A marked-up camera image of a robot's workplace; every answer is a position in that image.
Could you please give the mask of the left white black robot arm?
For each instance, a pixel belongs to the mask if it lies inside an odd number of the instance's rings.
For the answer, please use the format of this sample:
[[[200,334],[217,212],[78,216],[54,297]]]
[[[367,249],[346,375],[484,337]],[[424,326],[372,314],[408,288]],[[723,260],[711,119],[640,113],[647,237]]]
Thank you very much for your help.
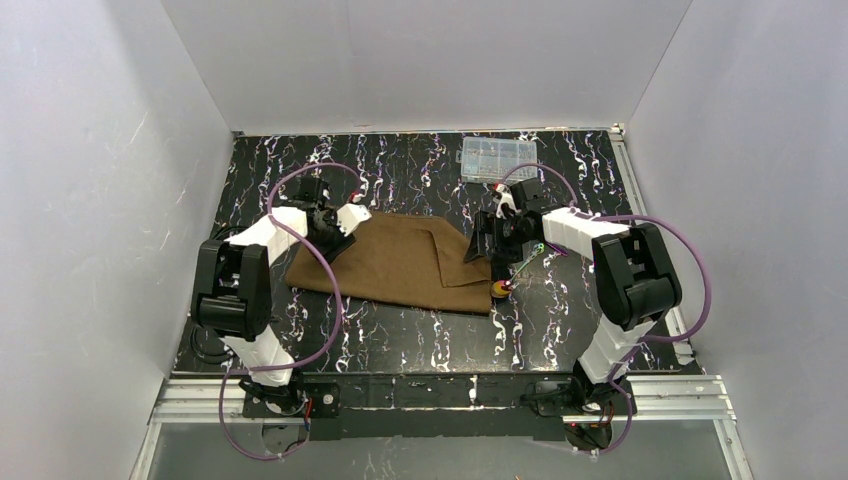
[[[191,319],[213,332],[245,367],[240,387],[277,413],[296,412],[308,400],[297,384],[292,355],[270,325],[271,267],[301,241],[330,264],[371,218],[356,196],[340,207],[328,201],[328,183],[305,178],[291,199],[272,206],[251,226],[199,248]]]

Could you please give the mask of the brown burlap napkin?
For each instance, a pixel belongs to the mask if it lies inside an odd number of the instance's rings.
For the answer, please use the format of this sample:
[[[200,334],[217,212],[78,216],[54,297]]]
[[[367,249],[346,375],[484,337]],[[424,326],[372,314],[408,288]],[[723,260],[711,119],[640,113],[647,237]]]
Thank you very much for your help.
[[[442,217],[375,212],[330,266],[344,297],[486,315],[490,264],[484,258],[466,263],[468,246],[463,232]]]

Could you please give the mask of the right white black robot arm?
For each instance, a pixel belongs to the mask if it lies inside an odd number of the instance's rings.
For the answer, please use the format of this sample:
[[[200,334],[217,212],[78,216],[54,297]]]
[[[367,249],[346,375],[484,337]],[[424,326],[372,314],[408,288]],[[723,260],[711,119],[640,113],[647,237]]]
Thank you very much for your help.
[[[492,189],[495,206],[479,211],[464,260],[487,258],[495,300],[515,288],[516,263],[526,262],[526,244],[563,247],[592,262],[601,309],[590,345],[568,383],[553,389],[572,407],[604,407],[619,394],[626,356],[682,300],[682,289],[656,225],[626,226],[555,204],[538,179]]]

